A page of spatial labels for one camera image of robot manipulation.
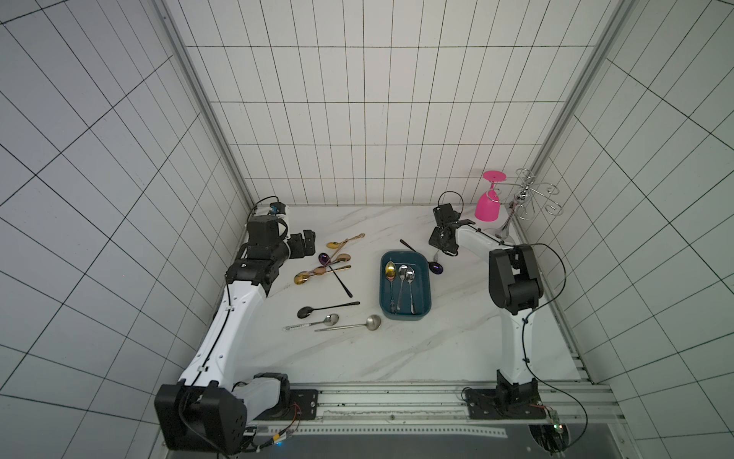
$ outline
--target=mounting plate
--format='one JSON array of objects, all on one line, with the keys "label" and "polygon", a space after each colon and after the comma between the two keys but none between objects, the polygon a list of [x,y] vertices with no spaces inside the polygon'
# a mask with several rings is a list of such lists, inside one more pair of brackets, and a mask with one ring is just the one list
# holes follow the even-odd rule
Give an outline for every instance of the mounting plate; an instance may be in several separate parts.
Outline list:
[{"label": "mounting plate", "polygon": [[[319,391],[314,389],[291,389],[291,405],[298,405],[301,408],[301,420],[313,421],[316,419],[316,408],[319,406]],[[293,419],[295,408],[288,407],[288,410],[281,416],[271,416],[268,411],[264,411],[260,416],[256,417],[256,421],[290,421]]]},{"label": "mounting plate", "polygon": [[466,393],[469,419],[545,419],[545,410],[534,406],[510,408],[500,413],[490,400],[495,398],[495,389],[474,389]]}]

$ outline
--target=marble countertop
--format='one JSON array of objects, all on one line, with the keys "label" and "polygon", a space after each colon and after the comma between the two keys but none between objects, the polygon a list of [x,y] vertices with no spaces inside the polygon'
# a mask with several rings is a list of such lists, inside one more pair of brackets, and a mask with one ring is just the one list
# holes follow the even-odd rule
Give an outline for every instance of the marble countertop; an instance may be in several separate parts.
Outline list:
[{"label": "marble countertop", "polygon": [[[473,207],[465,217],[473,218]],[[457,257],[439,255],[441,275],[430,275],[432,308],[418,321],[386,319],[379,307],[379,261],[388,250],[405,250],[404,239],[431,259],[428,238],[435,226],[432,206],[291,207],[291,232],[316,232],[316,255],[331,254],[327,242],[365,233],[341,251],[352,256],[352,268],[339,273],[354,298],[347,297],[333,275],[296,285],[293,277],[319,265],[316,255],[288,260],[265,303],[247,326],[236,376],[259,372],[287,373],[294,383],[365,381],[495,380],[501,360],[499,308],[487,290],[487,264],[468,250]],[[480,228],[501,224],[483,223]],[[333,306],[359,300],[358,306],[314,311],[298,319],[303,306]],[[339,325],[364,323],[380,314],[382,326],[314,333],[320,326],[284,331],[286,325],[315,322],[330,312]],[[549,380],[577,379],[567,345],[549,308],[535,314],[532,368]]]}]

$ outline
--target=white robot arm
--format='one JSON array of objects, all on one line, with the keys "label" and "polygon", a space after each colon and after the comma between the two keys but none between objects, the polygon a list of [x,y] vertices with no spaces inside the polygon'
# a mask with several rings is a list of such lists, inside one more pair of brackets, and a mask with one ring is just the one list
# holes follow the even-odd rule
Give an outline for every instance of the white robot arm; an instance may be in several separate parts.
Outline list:
[{"label": "white robot arm", "polygon": [[[466,226],[456,230],[456,240],[460,247],[469,249],[470,252],[487,264],[490,263],[490,252],[497,249],[511,248],[504,247],[485,234]],[[510,383],[525,384],[533,380],[533,375],[524,361],[525,358],[529,360],[531,355],[534,314],[528,318],[528,323],[525,324],[525,335],[528,336],[528,339],[523,349],[523,320],[527,315],[527,313],[513,315],[510,310],[505,308],[500,310],[502,360],[499,371]]]},{"label": "white robot arm", "polygon": [[164,384],[156,394],[154,406],[169,449],[233,455],[241,451],[245,427],[255,417],[291,410],[287,375],[261,373],[247,384],[234,375],[247,323],[280,267],[315,252],[312,231],[288,235],[287,208],[280,202],[255,207],[247,221],[249,238],[227,270],[222,301],[201,347],[178,383]]},{"label": "white robot arm", "polygon": [[532,309],[543,295],[542,282],[530,245],[505,245],[460,220],[461,214],[449,203],[433,209],[436,228],[429,244],[449,255],[459,247],[469,249],[489,267],[489,290],[499,307],[502,324],[502,359],[497,371],[495,405],[502,412],[539,400],[538,381],[529,367],[532,336]]}]

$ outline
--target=teal plastic tray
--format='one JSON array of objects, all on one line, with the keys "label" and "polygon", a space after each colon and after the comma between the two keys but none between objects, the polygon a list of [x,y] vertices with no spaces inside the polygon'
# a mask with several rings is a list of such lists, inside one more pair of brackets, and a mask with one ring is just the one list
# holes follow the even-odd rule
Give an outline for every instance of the teal plastic tray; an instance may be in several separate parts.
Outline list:
[{"label": "teal plastic tray", "polygon": [[[385,265],[389,261],[395,264],[397,270],[401,264],[412,267],[415,270],[413,281],[413,304],[415,314],[410,313],[410,287],[408,282],[403,283],[400,293],[400,277],[396,276],[392,285],[392,295],[395,301],[396,313],[390,312],[390,281],[385,277]],[[379,307],[388,319],[394,320],[420,320],[431,311],[431,283],[428,278],[428,261],[420,253],[408,250],[391,250],[382,256],[380,260],[379,281]]]}]

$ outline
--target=grid tile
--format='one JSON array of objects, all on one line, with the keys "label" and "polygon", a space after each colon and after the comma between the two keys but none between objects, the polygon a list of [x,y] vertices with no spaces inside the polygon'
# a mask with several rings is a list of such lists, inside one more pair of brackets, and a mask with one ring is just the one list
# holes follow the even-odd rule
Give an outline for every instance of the grid tile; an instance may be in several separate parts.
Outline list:
[{"label": "grid tile", "polygon": [[[573,271],[559,304],[590,375],[624,400],[646,458],[723,458],[732,443],[723,388],[734,371],[734,246],[725,242],[734,151],[724,120],[734,59],[722,43],[733,9],[639,2],[550,154],[548,176],[560,173],[570,215],[546,229],[523,224],[532,239],[560,242]],[[584,148],[589,139],[600,151]],[[557,282],[557,261],[545,263]],[[596,339],[597,323],[608,341]]]},{"label": "grid tile", "polygon": [[[529,165],[610,4],[215,3],[213,15],[191,1],[173,15],[228,142],[248,145],[238,161],[248,186],[337,205],[425,203],[449,187],[475,201],[481,181],[469,178]],[[473,152],[454,146],[465,143]],[[317,161],[298,145],[316,146]],[[418,169],[403,167],[414,145]]]},{"label": "grid tile", "polygon": [[[12,3],[0,7],[0,55],[12,63],[0,71],[0,397],[13,424],[0,436],[12,456],[40,454],[35,432],[48,457],[136,458],[157,431],[151,394],[206,332],[250,196],[150,0]],[[205,21],[182,29],[186,44],[250,45],[236,2],[183,3]],[[232,27],[224,40],[215,17]],[[202,69],[225,51],[202,50]],[[226,52],[245,69],[265,57],[275,74],[267,51]],[[218,62],[228,73],[214,86],[201,76],[205,86],[265,101],[243,99],[250,80],[232,76],[227,54]],[[240,105],[222,124],[248,144],[252,113]],[[271,113],[288,128],[282,104]],[[48,377],[53,391],[38,383]]]}]

